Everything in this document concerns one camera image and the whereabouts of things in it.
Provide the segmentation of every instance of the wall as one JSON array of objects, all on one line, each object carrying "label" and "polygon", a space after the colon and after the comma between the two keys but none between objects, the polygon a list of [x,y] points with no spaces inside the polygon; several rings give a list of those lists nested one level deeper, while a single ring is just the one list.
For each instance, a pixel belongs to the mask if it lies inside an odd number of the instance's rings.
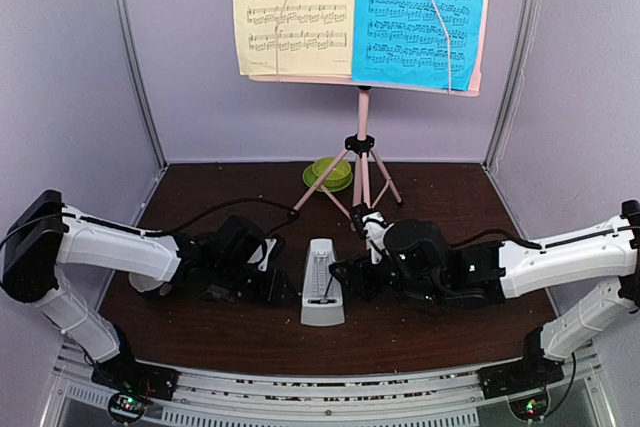
[{"label": "wall", "polygon": [[[113,0],[0,0],[0,232],[46,188],[130,222],[156,167]],[[105,272],[67,272],[95,302]],[[0,425],[34,425],[61,337],[0,293]]]},{"label": "wall", "polygon": [[[171,161],[315,159],[355,133],[353,87],[257,84],[238,74],[231,0],[128,0],[162,145]],[[480,161],[493,131],[522,0],[490,0],[476,99],[375,90],[386,159]]]},{"label": "wall", "polygon": [[[494,176],[531,237],[586,227],[640,198],[640,0],[542,0]],[[561,310],[593,282],[553,290]],[[621,425],[637,425],[638,317],[598,339]]]}]

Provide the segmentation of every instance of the yellow sheet music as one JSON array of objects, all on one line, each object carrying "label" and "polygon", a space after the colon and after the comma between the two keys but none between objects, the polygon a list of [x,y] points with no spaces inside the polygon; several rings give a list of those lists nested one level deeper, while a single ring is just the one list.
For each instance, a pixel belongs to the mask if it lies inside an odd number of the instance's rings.
[{"label": "yellow sheet music", "polygon": [[351,74],[354,5],[355,0],[233,0],[240,73]]}]

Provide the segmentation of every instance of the dark wooden table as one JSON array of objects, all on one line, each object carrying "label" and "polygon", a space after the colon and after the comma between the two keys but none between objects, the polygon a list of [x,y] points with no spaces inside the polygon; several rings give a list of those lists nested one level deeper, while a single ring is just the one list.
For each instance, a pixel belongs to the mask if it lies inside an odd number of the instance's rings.
[{"label": "dark wooden table", "polygon": [[[170,228],[208,206],[262,195],[293,205],[304,192],[305,164],[174,165],[162,180],[141,225]],[[478,165],[390,164],[405,206],[388,194],[380,209],[389,221],[437,222],[449,242],[489,227],[513,226]],[[373,186],[382,179],[372,169]],[[351,190],[340,193],[349,203]],[[280,211],[238,206],[188,230],[217,229],[237,213],[265,229],[281,222]],[[348,220],[322,194],[314,194],[301,219],[281,231],[287,241],[277,265],[302,285],[309,240],[330,237],[338,257],[363,252]],[[497,361],[521,355],[523,338],[554,317],[545,292],[479,311],[421,312],[389,293],[372,302],[348,302],[346,323],[331,328],[300,324],[300,306],[265,308],[242,302],[203,302],[179,294],[157,302],[138,296],[117,274],[101,308],[124,329],[136,355],[184,367],[256,374],[369,374],[408,372]]]}]

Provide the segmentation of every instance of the blue paper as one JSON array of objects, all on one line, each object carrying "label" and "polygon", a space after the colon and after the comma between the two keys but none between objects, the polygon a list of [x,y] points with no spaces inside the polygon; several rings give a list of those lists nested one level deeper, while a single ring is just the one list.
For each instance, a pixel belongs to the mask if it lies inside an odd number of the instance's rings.
[{"label": "blue paper", "polygon": [[[452,87],[468,90],[483,0],[435,0],[451,39]],[[356,0],[352,78],[449,87],[447,41],[431,0]]]}]

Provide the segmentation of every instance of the sheet music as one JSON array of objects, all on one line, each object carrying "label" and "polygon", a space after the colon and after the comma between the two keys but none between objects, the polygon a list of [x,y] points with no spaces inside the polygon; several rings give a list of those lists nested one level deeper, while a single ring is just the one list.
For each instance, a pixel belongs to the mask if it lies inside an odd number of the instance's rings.
[{"label": "sheet music", "polygon": [[351,74],[354,2],[233,0],[240,73]]},{"label": "sheet music", "polygon": [[[452,84],[467,90],[483,0],[435,0],[451,42]],[[356,0],[353,80],[447,89],[446,36],[431,0]]]}]

